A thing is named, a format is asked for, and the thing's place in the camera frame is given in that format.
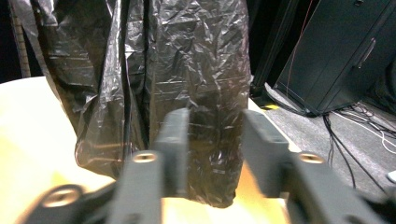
gray carpet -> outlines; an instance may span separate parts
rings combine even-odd
[[[276,92],[271,90],[269,92],[276,99],[286,103]],[[381,117],[396,119],[392,115],[386,114],[375,107],[368,105],[367,107]],[[269,110],[265,113],[302,151],[315,152],[327,160],[330,150],[330,137],[322,117],[308,119],[281,108]],[[396,155],[387,152],[383,148],[381,139],[362,127],[342,119],[335,114],[330,114],[330,120],[333,131],[380,185],[385,189],[396,187],[396,185],[392,184],[386,178],[388,172],[396,170]],[[384,122],[381,119],[376,119],[375,121],[381,124]],[[389,149],[396,151],[396,148],[393,146],[389,146]],[[363,172],[357,163],[348,155],[346,157],[355,175],[357,189],[373,196],[383,196],[382,191]],[[333,169],[347,185],[352,186],[350,173],[337,149],[334,149]]]

black speaker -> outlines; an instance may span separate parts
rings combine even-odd
[[[274,87],[304,29],[305,18],[309,21],[317,4],[318,0],[247,0],[250,68],[254,76],[250,97],[257,105],[269,100],[264,85]]]
[[[396,0],[321,0],[275,89],[316,115],[358,102],[396,50]]]

crumpled plastic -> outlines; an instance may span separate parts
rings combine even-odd
[[[188,107],[189,198],[232,204],[248,107],[248,14],[243,0],[151,0],[148,70],[150,139],[164,116]]]
[[[143,27],[127,31],[127,21],[142,23],[138,8],[143,5],[128,3],[34,0],[31,5],[12,0],[43,74],[77,134],[78,165],[115,178],[123,158],[146,149],[148,139],[135,97],[143,86],[139,64],[144,64],[144,43],[136,38]]]
[[[232,204],[250,79],[244,0],[11,2],[76,131],[78,165],[117,178],[187,107],[189,198]]]

white cable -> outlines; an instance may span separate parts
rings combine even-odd
[[[385,140],[387,140],[387,139],[385,139],[384,132],[381,131],[381,133],[382,133],[382,146],[383,146],[388,152],[390,152],[390,153],[392,153],[392,154],[396,154],[395,151],[392,151],[392,150],[390,150],[389,148],[387,148],[387,146],[385,146]]]
[[[369,110],[367,110],[367,112],[363,112],[361,108],[360,108],[360,110],[361,110],[361,113],[364,113],[364,114],[367,115],[367,116],[370,116],[370,115],[368,115],[368,112],[370,112],[375,118],[378,118],[378,119],[381,119],[382,121],[384,121],[391,129],[393,129],[393,131],[396,130],[396,127],[393,126],[393,124],[391,124],[392,121],[387,120],[387,119],[385,119],[385,118],[381,118],[382,116],[378,116],[377,114],[375,114],[374,112],[371,112],[371,111],[369,111]]]
[[[364,120],[364,121],[369,121],[368,119],[365,119],[364,117],[361,117],[361,116],[359,116],[359,115],[356,115],[356,114],[353,114],[353,113],[350,113],[350,112],[343,112],[343,113],[346,113],[346,114],[348,114],[348,115],[352,115],[352,116],[354,116],[354,117],[356,117],[356,118],[358,118],[358,119],[362,119],[362,120]]]
[[[339,115],[339,114],[337,114],[337,113],[334,113],[334,114],[335,114],[336,116],[342,118],[342,119],[347,119],[347,120],[349,120],[349,121],[351,121],[351,122],[353,122],[353,123],[355,123],[355,124],[361,126],[361,127],[364,128],[365,130],[367,130],[367,131],[369,131],[369,132],[375,134],[377,137],[379,137],[379,138],[382,139],[382,145],[384,146],[384,148],[385,148],[388,152],[390,152],[390,153],[392,153],[392,154],[396,154],[395,151],[392,151],[392,150],[390,150],[389,148],[387,148],[387,147],[385,146],[385,142],[387,142],[387,143],[390,144],[391,146],[396,147],[396,145],[394,145],[394,144],[391,143],[388,139],[385,138],[384,132],[380,131],[380,132],[382,133],[382,136],[381,136],[381,135],[379,135],[378,133],[375,133],[375,132],[373,132],[372,130],[368,129],[367,127],[364,127],[363,125],[359,124],[359,123],[356,122],[355,120],[346,118],[346,117],[344,117],[344,116],[342,116],[342,115]]]

wire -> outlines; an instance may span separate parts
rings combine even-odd
[[[388,124],[389,127],[391,127],[393,129],[392,132],[395,133],[394,130],[396,130],[396,127],[394,125],[392,125],[391,122],[395,122],[396,120],[388,120],[388,119],[381,118],[378,115],[376,115],[374,112],[369,111],[365,105],[362,105],[360,103],[356,103],[351,108],[354,110],[354,112],[363,114],[364,116],[368,117],[368,119],[371,122],[375,122],[372,120],[372,117],[383,120],[386,124]]]
[[[267,92],[268,97],[271,98],[271,100],[273,100],[275,102],[275,104],[277,106],[281,107],[282,109],[285,109],[293,114],[300,115],[300,116],[303,116],[306,118],[315,118],[316,117],[316,115],[314,115],[313,113],[307,113],[306,111],[303,111],[303,110],[294,109],[293,107],[278,101],[273,95],[271,95],[271,93],[267,89],[265,89],[265,91]]]
[[[362,117],[361,115],[357,115],[357,114],[354,114],[351,112],[344,112],[343,110],[338,110],[336,112],[338,114],[340,114],[344,117],[347,117],[348,119],[352,119],[358,123],[368,124],[368,125],[372,126],[373,128],[375,128],[378,132],[383,131],[383,132],[389,134],[389,135],[387,135],[389,137],[396,138],[396,131],[393,131],[393,130],[385,127],[384,125],[373,121],[372,118],[364,118],[364,116]]]
[[[350,167],[349,161],[347,160],[347,157],[344,155],[340,146],[337,144],[337,141],[335,141],[334,132],[332,131],[332,123],[330,122],[330,119],[329,119],[329,114],[323,115],[323,122],[324,122],[324,125],[326,126],[327,131],[329,132],[330,141],[331,141],[332,156],[330,158],[328,158],[328,160],[331,160],[331,162],[332,162],[332,157],[333,157],[333,144],[332,143],[335,143],[335,146],[337,147],[338,151],[340,152],[341,156],[343,157],[343,159],[346,163],[347,169],[350,173],[350,177],[352,178],[353,189],[355,189],[356,188],[355,176],[353,174],[352,168]]]
[[[338,113],[336,113],[336,112],[332,112],[332,113],[334,113],[336,116],[338,116],[338,117],[340,117],[340,118],[342,118],[342,119],[347,119],[347,120],[349,120],[349,121],[351,121],[351,122],[353,122],[353,123],[355,123],[355,124],[361,126],[361,127],[364,128],[365,130],[367,130],[367,131],[369,131],[369,132],[375,134],[377,137],[379,137],[379,138],[382,139],[382,142],[383,142],[383,143],[384,143],[384,142],[387,142],[387,143],[389,143],[391,146],[396,147],[395,144],[391,143],[388,139],[385,138],[384,132],[381,131],[381,133],[383,134],[383,136],[381,136],[381,135],[379,135],[378,133],[375,133],[375,132],[373,132],[372,130],[368,129],[367,127],[365,127],[365,126],[359,124],[358,122],[356,122],[356,121],[353,120],[353,119],[346,118],[346,117],[344,117],[344,116],[342,116],[342,115],[340,115],[340,114],[338,114]],[[385,149],[386,149],[387,151],[389,151],[390,153],[392,153],[392,154],[396,154],[396,152],[394,152],[394,151],[392,151],[392,150],[389,150],[387,147],[385,147]]]
[[[337,136],[337,134],[335,134],[335,132],[332,130],[331,124],[330,124],[330,119],[329,119],[329,114],[327,114],[326,116],[323,116],[323,120],[325,123],[325,126],[330,134],[331,137],[333,137],[335,140],[335,145],[337,147],[338,144],[341,145],[341,147],[344,148],[344,150],[346,151],[346,153],[359,165],[359,167],[363,170],[364,173],[366,173],[369,178],[378,186],[379,189],[381,189],[381,191],[383,191],[385,194],[385,190],[382,188],[382,186],[378,183],[378,181],[373,178],[373,176],[366,170],[366,168],[358,161],[358,159],[356,159],[356,157],[350,152],[350,150],[344,145],[344,143],[340,140],[340,138]]]
[[[327,155],[327,163],[329,163],[330,167],[332,167],[332,158],[334,157],[334,143],[332,138],[330,138],[330,150]]]
[[[291,56],[290,69],[289,69],[289,75],[288,75],[288,84],[287,84],[287,87],[286,87],[286,97],[288,97],[288,95],[289,95],[289,83],[290,83],[290,77],[291,77],[291,68],[293,67],[296,51],[297,51],[297,48],[298,48],[298,46],[300,44],[301,36],[303,36],[304,27],[305,27],[305,24],[306,24],[306,19],[308,19],[309,11],[311,10],[311,6],[312,6],[313,2],[314,1],[311,0],[311,2],[309,3],[308,10],[306,11],[304,22],[303,22],[303,27],[301,28],[300,35],[298,37],[297,43],[296,43],[296,45],[295,45],[295,47],[293,49],[293,55]]]

